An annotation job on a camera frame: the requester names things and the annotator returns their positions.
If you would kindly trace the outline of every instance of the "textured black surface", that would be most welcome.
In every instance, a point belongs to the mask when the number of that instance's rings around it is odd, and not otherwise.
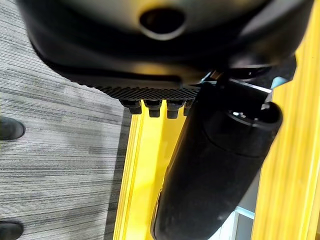
[[[199,87],[193,88],[131,88],[131,87],[105,87],[101,91],[108,94],[115,99],[126,99],[126,100],[187,100],[195,99],[199,92]]]

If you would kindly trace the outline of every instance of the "black plastic housing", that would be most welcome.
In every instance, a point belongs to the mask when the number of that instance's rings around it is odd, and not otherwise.
[[[214,68],[267,67],[293,55],[313,0],[269,0],[226,24],[167,41],[119,31],[58,0],[17,4],[37,54],[62,76],[123,100],[188,100]]]

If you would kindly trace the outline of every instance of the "yellow beam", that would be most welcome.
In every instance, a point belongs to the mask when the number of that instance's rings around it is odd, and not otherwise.
[[[294,80],[274,91],[284,121],[260,176],[252,239],[314,240],[320,209],[320,2]]]
[[[185,122],[183,109],[178,119],[167,119],[162,104],[159,118],[150,118],[144,106],[142,115],[132,117],[114,240],[152,240],[153,210]]]

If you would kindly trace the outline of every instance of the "striped carpet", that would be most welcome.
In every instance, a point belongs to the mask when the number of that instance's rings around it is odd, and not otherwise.
[[[21,240],[111,240],[131,116],[34,54],[13,0],[0,0],[0,116],[26,126],[0,141],[0,220]]]

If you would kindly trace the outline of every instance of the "black shoe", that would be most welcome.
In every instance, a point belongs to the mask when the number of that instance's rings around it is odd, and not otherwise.
[[[0,221],[0,240],[17,240],[24,232],[21,223],[15,221]]]
[[[25,126],[10,117],[0,116],[0,140],[15,140],[26,132]]]

